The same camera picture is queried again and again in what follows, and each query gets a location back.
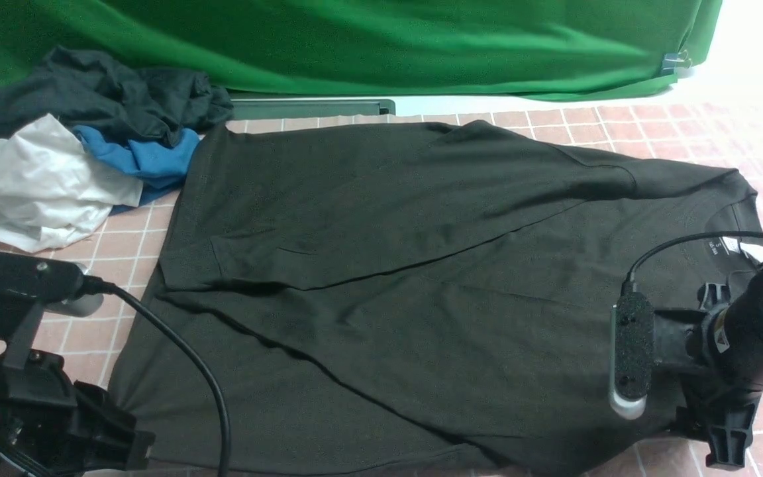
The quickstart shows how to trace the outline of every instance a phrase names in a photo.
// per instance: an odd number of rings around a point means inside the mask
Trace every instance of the black t-shirt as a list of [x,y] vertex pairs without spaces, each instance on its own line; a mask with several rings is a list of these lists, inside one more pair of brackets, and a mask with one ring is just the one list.
[[[146,302],[227,389],[233,468],[274,474],[518,464],[576,475],[666,428],[608,404],[609,312],[668,239],[758,230],[732,169],[545,144],[476,121],[200,144]],[[748,268],[705,242],[649,260],[657,306]],[[154,458],[215,465],[213,400],[137,320],[111,392]]]

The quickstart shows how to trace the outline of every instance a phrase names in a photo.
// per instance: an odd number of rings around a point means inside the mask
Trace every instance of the grout line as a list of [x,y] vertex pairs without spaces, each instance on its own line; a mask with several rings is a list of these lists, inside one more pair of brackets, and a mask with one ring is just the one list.
[[611,139],[611,134],[608,133],[608,128],[605,127],[605,120],[602,119],[602,115],[599,114],[599,108],[593,108],[593,112],[596,114],[596,117],[599,118],[599,126],[602,127],[602,132],[605,133],[605,139],[606,142],[608,142],[609,147],[611,147],[612,152],[617,152],[617,147],[614,145],[614,140]]
[[570,144],[576,144],[576,140],[573,139],[573,132],[570,130],[570,124],[567,123],[567,117],[564,115],[564,110],[559,109],[559,112],[561,113],[561,121],[564,122],[564,129],[567,130],[567,136],[570,137]]
[[[93,248],[93,256],[90,259],[90,262],[87,263],[87,271],[91,272],[93,271],[93,265],[96,262],[96,254],[99,253],[99,247],[102,245],[102,235],[105,231],[105,227],[108,227],[108,219],[102,223],[102,227],[98,229],[95,235],[97,237],[96,239],[96,246]],[[63,354],[64,348],[66,348],[66,342],[67,339],[70,338],[70,330],[72,330],[72,323],[73,320],[67,320],[66,330],[64,330],[64,338],[61,339],[61,345],[58,350],[60,351],[60,354]]]
[[538,137],[535,135],[535,128],[532,126],[532,117],[529,115],[528,111],[523,111],[523,114],[526,115],[526,122],[529,123],[529,130],[532,133],[532,139],[538,140]]
[[691,443],[689,441],[687,444],[687,449],[691,452],[691,460],[693,460],[693,467],[696,467],[697,472],[699,472],[699,477],[703,477],[703,475],[705,475],[705,473],[703,473],[702,471],[703,466],[700,465],[696,450],[693,449],[693,446],[691,446]]
[[638,443],[635,443],[632,446],[632,449],[635,452],[635,458],[638,459],[638,467],[641,468],[641,475],[642,475],[642,477],[647,477],[647,475],[646,475],[646,468],[644,467],[644,459],[641,459],[641,450],[638,448]]
[[638,130],[641,132],[641,136],[644,138],[644,142],[647,144],[647,148],[649,149],[649,157],[655,157],[655,149],[652,148],[652,144],[649,142],[649,138],[646,135],[646,131],[644,130],[644,125],[642,124],[641,119],[638,117],[638,115],[635,114],[635,109],[633,109],[632,106],[629,106],[628,108],[629,112],[632,114],[632,117],[635,118],[636,123],[638,123]]
[[[281,120],[281,126],[282,126],[282,129],[283,129],[284,128],[284,120]],[[144,226],[148,225],[149,221],[152,220],[152,212],[154,210],[155,210],[154,206],[149,205],[149,212],[148,212],[148,214],[146,214],[146,224],[144,224]],[[131,290],[132,282],[134,281],[134,274],[135,274],[135,272],[137,270],[137,264],[140,262],[140,253],[143,251],[143,243],[144,242],[146,242],[146,231],[145,230],[142,232],[142,235],[140,235],[140,244],[137,245],[137,256],[134,258],[134,263],[131,265],[131,273],[128,276],[128,284],[125,285],[125,290],[126,291]],[[105,382],[105,377],[108,374],[108,367],[109,367],[110,362],[111,362],[111,356],[112,356],[112,353],[114,352],[114,348],[116,347],[116,337],[117,337],[117,333],[119,333],[119,323],[122,323],[122,318],[121,317],[122,317],[123,310],[125,310],[125,305],[123,303],[121,303],[121,304],[119,304],[119,312],[118,312],[119,316],[117,317],[117,321],[116,321],[116,324],[114,326],[114,335],[111,335],[111,344],[110,344],[110,349],[109,349],[109,355],[108,355],[108,357],[106,357],[104,365],[102,365],[102,372],[99,375],[99,382],[97,383],[98,386],[102,386],[102,383]]]
[[755,462],[755,459],[752,456],[752,452],[748,448],[747,448],[747,460],[750,461],[750,467],[753,468],[755,475],[757,475],[757,477],[761,477],[761,471],[759,471],[758,469],[758,464]]

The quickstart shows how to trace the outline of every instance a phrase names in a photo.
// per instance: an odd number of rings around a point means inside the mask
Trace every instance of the green cloth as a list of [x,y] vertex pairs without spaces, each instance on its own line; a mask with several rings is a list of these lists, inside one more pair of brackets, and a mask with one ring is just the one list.
[[705,60],[723,0],[0,0],[0,85],[53,46],[257,93],[644,96]]

